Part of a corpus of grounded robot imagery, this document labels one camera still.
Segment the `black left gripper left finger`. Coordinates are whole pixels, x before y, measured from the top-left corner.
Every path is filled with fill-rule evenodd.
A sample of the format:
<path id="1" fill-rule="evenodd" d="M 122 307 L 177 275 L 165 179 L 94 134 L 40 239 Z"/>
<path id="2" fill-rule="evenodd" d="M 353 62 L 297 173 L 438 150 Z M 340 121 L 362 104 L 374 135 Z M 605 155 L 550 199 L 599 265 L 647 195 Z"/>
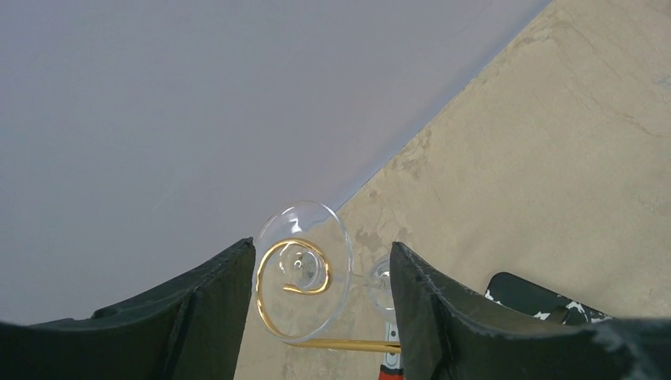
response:
<path id="1" fill-rule="evenodd" d="M 231 379 L 252 293 L 244 238 L 86 319 L 1 325 L 4 379 Z"/>

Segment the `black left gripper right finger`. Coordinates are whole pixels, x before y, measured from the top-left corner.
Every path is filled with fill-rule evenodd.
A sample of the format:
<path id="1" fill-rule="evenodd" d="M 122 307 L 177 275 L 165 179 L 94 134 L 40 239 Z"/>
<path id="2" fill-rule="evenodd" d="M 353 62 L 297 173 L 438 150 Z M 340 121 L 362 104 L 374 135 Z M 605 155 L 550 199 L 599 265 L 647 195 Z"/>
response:
<path id="1" fill-rule="evenodd" d="M 407 379 L 670 376 L 666 318 L 544 321 L 486 299 L 399 241 L 390 279 Z"/>

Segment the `clear champagne flute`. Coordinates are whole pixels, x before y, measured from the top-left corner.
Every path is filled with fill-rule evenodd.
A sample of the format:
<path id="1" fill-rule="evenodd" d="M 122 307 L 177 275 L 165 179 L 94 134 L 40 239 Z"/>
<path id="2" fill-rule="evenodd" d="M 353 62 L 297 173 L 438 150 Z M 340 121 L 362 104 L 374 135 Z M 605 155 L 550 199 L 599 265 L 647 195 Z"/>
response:
<path id="1" fill-rule="evenodd" d="M 396 324 L 390 255 L 363 273 L 340 217 L 316 201 L 297 201 L 270 217 L 254 239 L 252 300 L 265 329 L 284 344 L 368 352 L 398 347 L 365 340 L 325 339 L 353 289 L 364 287 L 371 306 Z"/>

